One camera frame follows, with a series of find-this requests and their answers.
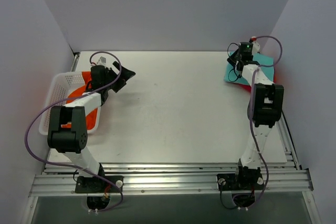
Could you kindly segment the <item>white plastic basket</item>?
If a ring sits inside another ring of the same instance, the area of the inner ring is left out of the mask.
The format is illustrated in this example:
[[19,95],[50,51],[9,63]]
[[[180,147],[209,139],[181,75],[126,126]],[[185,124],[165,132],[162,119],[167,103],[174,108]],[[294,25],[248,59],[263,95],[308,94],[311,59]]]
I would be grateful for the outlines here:
[[[65,98],[74,98],[82,95],[89,80],[89,71],[57,74],[51,82],[45,106]],[[97,130],[100,110],[100,108],[97,108],[86,116],[88,134],[94,133]]]

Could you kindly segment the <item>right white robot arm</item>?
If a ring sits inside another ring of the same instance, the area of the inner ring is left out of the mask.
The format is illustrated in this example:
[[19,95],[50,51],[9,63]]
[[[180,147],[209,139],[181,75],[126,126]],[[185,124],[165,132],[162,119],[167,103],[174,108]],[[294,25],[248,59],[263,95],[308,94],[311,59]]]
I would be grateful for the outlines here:
[[260,49],[256,37],[240,42],[238,48],[228,56],[236,79],[245,79],[250,86],[250,100],[247,117],[250,123],[250,137],[247,147],[238,161],[233,175],[236,187],[244,189],[250,184],[263,184],[261,164],[265,162],[263,151],[269,133],[281,118],[284,87],[275,84],[263,72],[266,67],[254,59]]

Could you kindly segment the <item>teal t-shirt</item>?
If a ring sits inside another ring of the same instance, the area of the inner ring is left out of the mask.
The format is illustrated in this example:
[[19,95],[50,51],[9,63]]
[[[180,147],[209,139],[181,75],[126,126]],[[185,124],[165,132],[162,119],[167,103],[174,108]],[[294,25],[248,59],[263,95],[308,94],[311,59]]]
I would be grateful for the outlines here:
[[[262,65],[272,65],[274,63],[274,59],[259,53],[254,54],[255,61],[258,61]],[[262,67],[262,71],[264,72],[265,76],[271,80],[274,81],[274,68],[271,67]],[[237,78],[237,72],[236,74],[233,71],[233,66],[231,64],[227,64],[225,74],[224,74],[224,81],[225,82],[233,82]],[[247,87],[250,87],[249,83],[244,78],[239,78],[235,81],[237,84],[241,84]]]

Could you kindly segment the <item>aluminium mounting rail frame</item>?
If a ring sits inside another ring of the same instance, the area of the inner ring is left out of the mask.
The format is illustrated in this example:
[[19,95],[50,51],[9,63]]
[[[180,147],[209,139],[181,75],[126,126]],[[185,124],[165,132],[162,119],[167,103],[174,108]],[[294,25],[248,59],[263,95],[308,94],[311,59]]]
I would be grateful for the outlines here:
[[[308,170],[299,167],[293,152],[286,151],[286,162],[268,165],[268,193],[299,192],[312,223],[320,223],[312,195]],[[104,163],[109,175],[121,175],[124,195],[186,195],[214,194],[217,192],[217,174],[235,170],[233,163],[205,164],[141,164]],[[43,173],[34,178],[22,223],[31,223],[40,197],[74,196],[74,169],[46,165]]]

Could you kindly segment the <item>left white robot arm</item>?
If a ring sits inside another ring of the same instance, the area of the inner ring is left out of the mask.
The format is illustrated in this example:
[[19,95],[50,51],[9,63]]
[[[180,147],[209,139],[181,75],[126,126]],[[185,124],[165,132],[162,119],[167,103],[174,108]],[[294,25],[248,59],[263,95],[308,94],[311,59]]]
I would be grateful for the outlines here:
[[87,148],[87,116],[105,104],[110,90],[117,93],[135,76],[134,71],[116,61],[113,66],[120,70],[119,73],[103,65],[91,67],[85,77],[85,86],[80,89],[82,94],[65,105],[50,108],[48,146],[64,154],[80,176],[88,177],[87,186],[94,192],[105,188],[106,179],[101,164]]

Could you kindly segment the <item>folded magenta t-shirt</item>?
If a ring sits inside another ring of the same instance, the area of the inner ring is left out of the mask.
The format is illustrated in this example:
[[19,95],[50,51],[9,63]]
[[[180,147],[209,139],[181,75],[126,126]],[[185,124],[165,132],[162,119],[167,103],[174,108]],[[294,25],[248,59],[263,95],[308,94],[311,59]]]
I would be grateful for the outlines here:
[[251,93],[251,86],[249,85],[244,85],[244,84],[241,84],[241,83],[238,83],[237,84],[239,87],[241,87],[242,89],[244,89],[245,91]]

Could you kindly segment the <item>orange t-shirt in basket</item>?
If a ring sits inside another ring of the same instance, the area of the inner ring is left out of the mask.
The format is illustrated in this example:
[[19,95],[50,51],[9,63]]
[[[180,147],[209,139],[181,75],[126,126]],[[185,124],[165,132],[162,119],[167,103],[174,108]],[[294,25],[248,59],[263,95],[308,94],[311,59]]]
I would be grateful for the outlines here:
[[64,105],[84,106],[86,113],[86,127],[89,133],[92,133],[98,127],[100,116],[100,105],[97,95],[89,95],[85,98],[79,98],[88,94],[93,90],[91,85],[91,73],[89,71],[82,72],[66,72],[62,74],[66,83],[67,101]]

